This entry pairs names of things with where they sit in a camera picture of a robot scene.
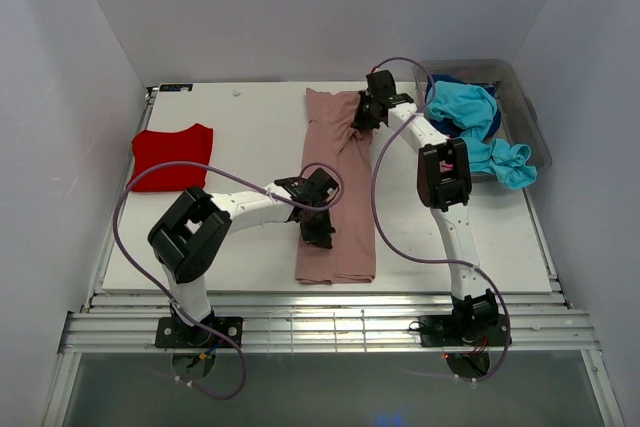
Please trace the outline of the dusty pink t-shirt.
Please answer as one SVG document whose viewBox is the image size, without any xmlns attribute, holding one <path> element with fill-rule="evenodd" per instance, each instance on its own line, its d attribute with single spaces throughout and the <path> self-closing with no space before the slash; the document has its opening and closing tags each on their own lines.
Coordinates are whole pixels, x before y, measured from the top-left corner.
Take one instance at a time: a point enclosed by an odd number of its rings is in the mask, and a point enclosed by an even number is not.
<svg viewBox="0 0 640 427">
<path fill-rule="evenodd" d="M 332 247 L 298 243 L 295 278 L 301 284 L 370 283 L 376 276 L 375 225 L 370 205 L 373 132 L 353 127 L 360 96 L 308 88 L 308 127 L 302 165 L 321 162 L 342 177 L 341 200 L 329 210 Z"/>
</svg>

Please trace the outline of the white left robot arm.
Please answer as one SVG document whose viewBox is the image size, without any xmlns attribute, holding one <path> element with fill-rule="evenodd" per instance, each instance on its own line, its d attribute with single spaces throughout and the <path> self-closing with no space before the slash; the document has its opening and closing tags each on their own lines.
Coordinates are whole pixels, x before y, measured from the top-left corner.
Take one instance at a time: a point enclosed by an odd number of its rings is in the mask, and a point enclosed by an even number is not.
<svg viewBox="0 0 640 427">
<path fill-rule="evenodd" d="M 179 195 L 151 228 L 147 240 L 169 281 L 173 298 L 167 331 L 180 346 L 203 346 L 212 328 L 227 329 L 208 301 L 205 273 L 227 236 L 271 223 L 294 222 L 303 242 L 315 248 L 332 247 L 335 233 L 328 205 L 339 183 L 318 167 L 308 177 L 278 179 L 256 190 L 211 194 L 190 187 Z"/>
</svg>

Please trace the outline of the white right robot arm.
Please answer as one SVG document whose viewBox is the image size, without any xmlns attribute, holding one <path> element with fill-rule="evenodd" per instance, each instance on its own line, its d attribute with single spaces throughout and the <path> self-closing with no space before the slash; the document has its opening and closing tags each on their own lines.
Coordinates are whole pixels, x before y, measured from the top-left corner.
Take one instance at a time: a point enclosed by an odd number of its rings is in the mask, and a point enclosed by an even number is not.
<svg viewBox="0 0 640 427">
<path fill-rule="evenodd" d="M 420 327 L 425 345 L 473 345 L 476 350 L 506 341 L 505 317 L 499 313 L 492 284 L 480 271 L 469 221 L 472 191 L 467 147 L 427 120 L 407 94 L 399 93 L 387 70 L 366 76 L 353 127 L 373 131 L 388 127 L 391 141 L 402 138 L 417 154 L 416 189 L 434 218 L 450 272 L 452 313 L 425 317 Z"/>
</svg>

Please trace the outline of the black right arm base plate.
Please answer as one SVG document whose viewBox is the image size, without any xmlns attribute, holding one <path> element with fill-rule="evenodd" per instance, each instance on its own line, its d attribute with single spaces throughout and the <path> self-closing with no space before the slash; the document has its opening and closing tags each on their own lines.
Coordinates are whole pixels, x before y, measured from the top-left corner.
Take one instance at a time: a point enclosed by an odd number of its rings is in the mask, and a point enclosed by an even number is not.
<svg viewBox="0 0 640 427">
<path fill-rule="evenodd" d="M 409 324 L 408 330 L 419 336 L 422 347 L 502 347 L 512 342 L 502 314 L 495 325 L 467 330 L 452 315 L 421 315 Z"/>
</svg>

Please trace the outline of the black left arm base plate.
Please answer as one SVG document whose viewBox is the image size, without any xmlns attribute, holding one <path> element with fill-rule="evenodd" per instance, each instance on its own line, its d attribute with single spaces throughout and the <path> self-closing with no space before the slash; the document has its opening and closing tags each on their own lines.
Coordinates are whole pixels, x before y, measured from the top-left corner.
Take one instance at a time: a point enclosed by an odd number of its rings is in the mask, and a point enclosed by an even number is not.
<svg viewBox="0 0 640 427">
<path fill-rule="evenodd" d="M 205 318 L 202 323 L 210 329 L 229 337 L 238 346 L 242 344 L 242 317 Z M 174 317 L 160 318 L 157 324 L 154 346 L 161 349 L 208 349 L 214 346 L 230 348 L 230 345 L 207 330 L 197 326 L 189 326 L 181 319 Z"/>
</svg>

